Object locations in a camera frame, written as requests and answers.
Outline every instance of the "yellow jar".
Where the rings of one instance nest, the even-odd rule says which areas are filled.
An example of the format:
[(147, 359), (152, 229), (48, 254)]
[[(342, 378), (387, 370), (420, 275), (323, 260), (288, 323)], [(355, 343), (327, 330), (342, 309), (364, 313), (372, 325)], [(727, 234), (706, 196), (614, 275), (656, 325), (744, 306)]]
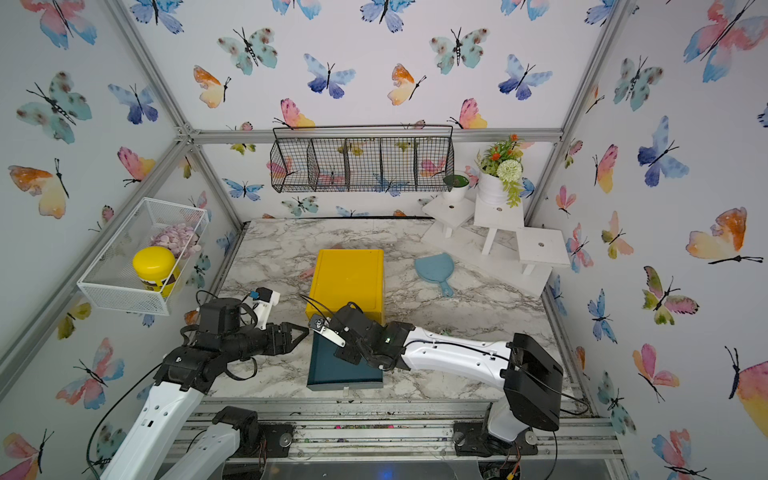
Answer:
[(134, 270), (139, 280), (147, 290), (153, 292), (162, 290), (163, 298), (168, 298), (171, 290), (174, 289), (173, 284), (179, 277), (179, 267), (174, 269), (175, 264), (176, 257), (165, 247), (147, 247), (134, 255)]

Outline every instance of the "white wire basket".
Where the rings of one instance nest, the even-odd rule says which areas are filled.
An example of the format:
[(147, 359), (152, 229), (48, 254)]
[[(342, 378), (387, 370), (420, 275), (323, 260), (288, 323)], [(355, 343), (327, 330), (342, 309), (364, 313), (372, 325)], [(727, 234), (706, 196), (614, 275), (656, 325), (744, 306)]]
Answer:
[(185, 287), (197, 261), (196, 254), (185, 258), (187, 250), (192, 247), (191, 239), (184, 245), (174, 265), (172, 271), (178, 267), (180, 275), (175, 283), (167, 286), (173, 288), (167, 298), (163, 298), (162, 290), (154, 292), (146, 289), (134, 270), (133, 259), (136, 252), (149, 247), (152, 237), (165, 227), (179, 223), (194, 227), (197, 244), (204, 246), (203, 233), (208, 226), (205, 209), (154, 198), (142, 199), (78, 281), (78, 287), (91, 305), (129, 313), (170, 315), (170, 305)]

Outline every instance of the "black wire basket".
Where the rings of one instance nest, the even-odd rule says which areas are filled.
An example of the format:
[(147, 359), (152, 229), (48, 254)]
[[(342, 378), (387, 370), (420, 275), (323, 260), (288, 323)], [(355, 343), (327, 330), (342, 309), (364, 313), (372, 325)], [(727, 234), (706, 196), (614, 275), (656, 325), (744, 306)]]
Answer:
[(453, 127), (278, 127), (272, 188), (282, 192), (437, 192), (451, 188)]

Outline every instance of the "white pot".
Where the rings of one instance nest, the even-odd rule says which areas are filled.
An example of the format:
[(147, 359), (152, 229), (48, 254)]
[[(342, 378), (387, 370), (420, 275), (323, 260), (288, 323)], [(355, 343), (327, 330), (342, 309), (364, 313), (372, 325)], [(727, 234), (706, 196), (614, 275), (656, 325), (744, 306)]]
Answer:
[(504, 190), (504, 184), (501, 180), (493, 175), (480, 172), (478, 197), (488, 205), (504, 205), (509, 199), (509, 194)]

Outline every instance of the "yellow lid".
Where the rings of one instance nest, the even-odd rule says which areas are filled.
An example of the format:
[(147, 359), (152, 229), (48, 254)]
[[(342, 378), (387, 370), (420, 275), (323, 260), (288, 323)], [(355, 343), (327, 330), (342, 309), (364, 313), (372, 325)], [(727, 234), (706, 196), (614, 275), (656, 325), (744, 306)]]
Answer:
[(165, 280), (176, 264), (176, 258), (165, 247), (147, 247), (134, 255), (134, 270), (142, 280)]

